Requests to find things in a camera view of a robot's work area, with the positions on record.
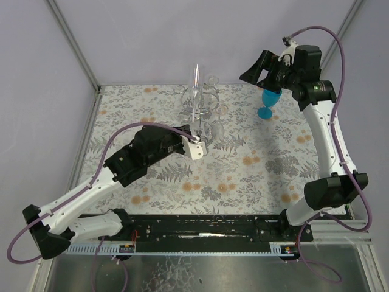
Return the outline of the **blue plastic wine glass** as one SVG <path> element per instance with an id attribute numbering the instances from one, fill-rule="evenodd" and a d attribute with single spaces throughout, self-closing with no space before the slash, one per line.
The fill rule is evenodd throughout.
<path id="1" fill-rule="evenodd" d="M 282 91 L 279 93 L 274 93 L 272 91 L 268 91 L 266 89 L 263 90 L 261 98 L 263 106 L 258 109 L 257 114 L 261 119 L 270 119 L 273 115 L 272 107 L 278 103 L 281 97 Z"/>

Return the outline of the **clear champagne flute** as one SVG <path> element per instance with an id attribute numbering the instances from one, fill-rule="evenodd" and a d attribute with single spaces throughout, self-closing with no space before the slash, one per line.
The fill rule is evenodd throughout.
<path id="1" fill-rule="evenodd" d="M 198 105 L 198 97 L 201 95 L 201 65 L 199 63 L 193 64 L 190 69 L 190 95 L 192 103 L 191 123 L 193 126 L 193 134 L 200 137 L 201 135 L 201 122 L 196 123 L 196 110 Z"/>

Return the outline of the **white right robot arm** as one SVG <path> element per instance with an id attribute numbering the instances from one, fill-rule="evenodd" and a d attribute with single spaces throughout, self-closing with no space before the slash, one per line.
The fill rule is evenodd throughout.
<path id="1" fill-rule="evenodd" d="M 307 120 L 318 154 L 319 178 L 304 186 L 304 197 L 281 214 L 290 226 L 301 226 L 314 215 L 351 203 L 368 184 L 348 154 L 339 127 L 334 87 L 320 77 L 321 50 L 297 46 L 283 56 L 262 51 L 259 59 L 240 80 L 272 94 L 292 92 Z"/>

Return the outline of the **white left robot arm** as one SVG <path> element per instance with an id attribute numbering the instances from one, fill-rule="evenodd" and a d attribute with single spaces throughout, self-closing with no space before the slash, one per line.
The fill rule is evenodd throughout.
<path id="1" fill-rule="evenodd" d="M 105 147 L 95 173 L 59 199 L 38 207 L 27 206 L 22 214 L 28 230 L 44 260 L 62 254 L 79 241 L 115 236 L 131 221 L 123 210 L 82 217 L 83 212 L 107 194 L 124 189 L 144 177 L 153 164 L 173 153 L 192 160 L 206 153 L 204 141 L 189 125 L 171 127 L 139 122 L 141 129 L 130 143 L 111 156 Z"/>

